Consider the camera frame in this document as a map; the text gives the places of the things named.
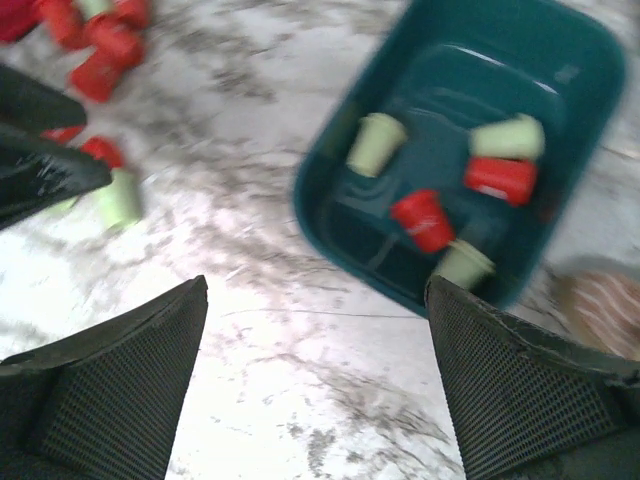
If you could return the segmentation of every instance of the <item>light green plastic cup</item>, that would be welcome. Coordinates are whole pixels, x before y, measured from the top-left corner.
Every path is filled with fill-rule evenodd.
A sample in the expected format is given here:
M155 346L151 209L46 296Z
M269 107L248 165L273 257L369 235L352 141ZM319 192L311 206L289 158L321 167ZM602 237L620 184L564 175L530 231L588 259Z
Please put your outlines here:
M544 153L544 130L540 122L519 114L504 122L471 130L469 150L473 157L514 158L535 162Z
M73 0L73 3L82 12L85 20L113 11L113 2L111 0Z
M472 290L486 276L495 273L495 264L463 240L454 240L432 276L439 275L451 283Z
M51 205L47 210L51 213L61 215L71 210L77 202L78 197L70 198L69 200L64 200L63 202Z
M111 170L113 182L91 195L107 229L124 230L142 219L142 204L136 177L123 168Z
M377 177L409 136L399 121L384 113L372 113L360 121L362 127L347 157L347 166L364 177Z

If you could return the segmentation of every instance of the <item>black mesh fabric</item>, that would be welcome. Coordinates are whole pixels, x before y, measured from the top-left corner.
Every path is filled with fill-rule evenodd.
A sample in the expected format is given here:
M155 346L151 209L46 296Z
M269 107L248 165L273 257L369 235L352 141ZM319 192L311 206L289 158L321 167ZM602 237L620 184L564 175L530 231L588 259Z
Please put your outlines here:
M206 288L198 277L6 359L0 459L14 460L0 464L0 478L163 479L204 328Z
M545 361L544 348L529 348L522 332L506 322L523 321L442 278L429 286L427 301L469 480L491 478L627 426L605 375Z

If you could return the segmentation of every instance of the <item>scattered cups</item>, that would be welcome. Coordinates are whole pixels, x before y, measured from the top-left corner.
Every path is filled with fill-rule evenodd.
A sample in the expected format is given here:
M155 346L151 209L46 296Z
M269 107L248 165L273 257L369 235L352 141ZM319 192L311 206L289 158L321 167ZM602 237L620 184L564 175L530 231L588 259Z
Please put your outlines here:
M425 253L438 252L455 240L455 232L434 190L419 190L396 202L391 207L391 216Z
M408 140L398 120L384 113L372 113L361 119L362 127L349 152L347 166L365 177L377 177L393 153Z
M474 157L467 166L464 184L519 207L529 203L537 175L538 169L532 162Z
M471 131L469 150L474 157L527 159L535 162L544 153L544 130L535 118L516 118L491 123Z
M444 277L460 288L471 291L494 273L495 264L489 257L464 240L455 240L432 276Z

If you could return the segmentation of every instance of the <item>gray marble veining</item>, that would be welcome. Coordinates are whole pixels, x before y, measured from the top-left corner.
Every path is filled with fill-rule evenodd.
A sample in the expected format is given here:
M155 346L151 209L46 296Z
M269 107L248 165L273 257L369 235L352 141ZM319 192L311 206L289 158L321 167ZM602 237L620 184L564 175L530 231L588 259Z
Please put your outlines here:
M289 205L301 156L402 3L156 3L146 62L88 107L78 139L119 142L147 217L105 234L84 199L2 232L0 355L204 273L210 313L167 478L464 478L427 323L316 255ZM568 3L616 32L637 79L637 2ZM86 53L40 28L1 56L64 87ZM548 289L566 258L640 263L640 82L627 95L514 309L556 331Z

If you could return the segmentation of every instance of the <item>black mesh panel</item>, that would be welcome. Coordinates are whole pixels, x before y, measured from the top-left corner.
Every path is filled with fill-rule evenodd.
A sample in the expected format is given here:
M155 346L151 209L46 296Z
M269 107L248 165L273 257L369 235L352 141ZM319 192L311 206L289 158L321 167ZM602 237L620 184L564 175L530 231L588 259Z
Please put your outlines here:
M30 451L95 479L163 479L207 308L206 283L66 367Z
M624 426L601 382L534 360L509 338L499 314L472 295L437 278L428 302L438 366L470 480Z

